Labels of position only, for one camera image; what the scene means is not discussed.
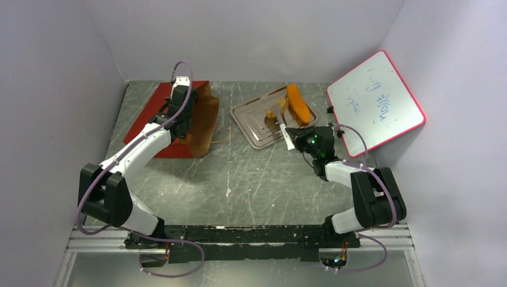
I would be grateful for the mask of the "long orange fake bread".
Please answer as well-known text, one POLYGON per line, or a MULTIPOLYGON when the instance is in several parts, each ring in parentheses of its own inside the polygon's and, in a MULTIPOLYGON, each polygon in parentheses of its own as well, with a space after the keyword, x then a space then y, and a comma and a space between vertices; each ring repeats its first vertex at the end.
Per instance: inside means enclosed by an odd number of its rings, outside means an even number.
POLYGON ((286 86, 286 97, 289 102, 289 106, 296 113, 298 119, 303 124, 310 124, 312 121, 312 115, 298 87, 295 84, 288 84, 286 86))

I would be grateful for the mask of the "metal tongs white handle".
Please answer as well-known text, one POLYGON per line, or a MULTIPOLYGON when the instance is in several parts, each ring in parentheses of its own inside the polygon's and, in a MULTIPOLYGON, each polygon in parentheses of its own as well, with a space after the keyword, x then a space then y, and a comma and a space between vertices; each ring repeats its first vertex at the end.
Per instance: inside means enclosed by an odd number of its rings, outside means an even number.
POLYGON ((294 146, 294 144, 292 143, 291 137, 289 136, 289 134, 288 134, 288 133, 287 133, 287 131, 286 131, 286 123, 285 123, 285 119, 284 119, 284 118, 282 118, 282 116, 281 116, 281 115, 278 115, 278 116, 276 117, 276 120, 277 120, 277 122, 278 122, 278 125, 279 125, 279 128, 280 128, 280 132, 281 132, 281 134, 282 134, 282 136, 283 136, 283 139, 284 139, 284 141, 285 141, 285 144, 286 144, 287 150, 288 150, 288 151, 292 151, 293 149, 295 149, 295 146, 294 146))

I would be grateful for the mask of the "round fake bread slice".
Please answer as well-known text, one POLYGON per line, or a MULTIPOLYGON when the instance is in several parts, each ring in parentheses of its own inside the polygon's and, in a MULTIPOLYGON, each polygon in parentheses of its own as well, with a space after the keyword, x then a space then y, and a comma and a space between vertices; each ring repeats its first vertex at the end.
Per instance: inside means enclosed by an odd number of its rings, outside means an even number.
POLYGON ((275 102, 274 105, 269 108, 265 114, 267 118, 276 118, 278 115, 281 115, 284 118, 284 113, 288 109, 289 103, 286 99, 280 99, 275 102))

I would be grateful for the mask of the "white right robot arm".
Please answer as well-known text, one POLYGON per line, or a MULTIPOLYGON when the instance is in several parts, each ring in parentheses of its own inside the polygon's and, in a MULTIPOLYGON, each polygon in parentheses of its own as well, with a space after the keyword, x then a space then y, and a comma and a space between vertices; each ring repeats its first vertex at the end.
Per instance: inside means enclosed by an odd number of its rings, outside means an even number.
POLYGON ((390 228, 407 215, 401 192, 388 167, 370 168, 365 163, 336 156, 335 140, 342 138, 347 128, 343 124, 330 124, 285 129, 295 149, 311 156, 310 166, 318 178, 352 191, 353 206, 325 218, 322 238, 331 248, 343 243, 346 233, 390 228))

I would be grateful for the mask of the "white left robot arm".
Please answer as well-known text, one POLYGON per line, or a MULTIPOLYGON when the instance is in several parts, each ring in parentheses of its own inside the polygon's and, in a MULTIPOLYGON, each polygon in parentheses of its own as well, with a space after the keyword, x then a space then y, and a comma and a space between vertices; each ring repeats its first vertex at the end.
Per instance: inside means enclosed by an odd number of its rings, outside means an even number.
POLYGON ((170 97, 133 140, 100 165, 87 164, 80 172, 78 213, 142 234, 152 249, 166 239, 164 221, 133 201, 128 182, 191 126, 197 91, 187 77, 171 84, 170 97))

